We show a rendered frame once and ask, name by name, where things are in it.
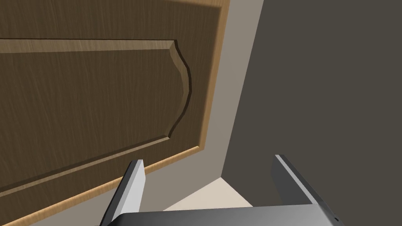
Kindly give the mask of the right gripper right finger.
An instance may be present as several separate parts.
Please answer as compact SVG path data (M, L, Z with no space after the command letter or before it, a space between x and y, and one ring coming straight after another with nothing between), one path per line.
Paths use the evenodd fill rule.
M320 198L284 155L272 159L271 177L283 205L320 204Z

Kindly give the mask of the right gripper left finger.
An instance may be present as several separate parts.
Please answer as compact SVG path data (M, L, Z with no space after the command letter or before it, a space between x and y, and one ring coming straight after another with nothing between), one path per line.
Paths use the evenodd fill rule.
M143 160L133 160L127 167L100 226L108 226L123 213L139 212L146 176Z

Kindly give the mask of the brown wooden panelled door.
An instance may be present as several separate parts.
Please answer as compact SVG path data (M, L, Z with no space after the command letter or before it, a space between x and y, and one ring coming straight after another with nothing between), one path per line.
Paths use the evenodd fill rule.
M203 150L230 0L0 0L0 226Z

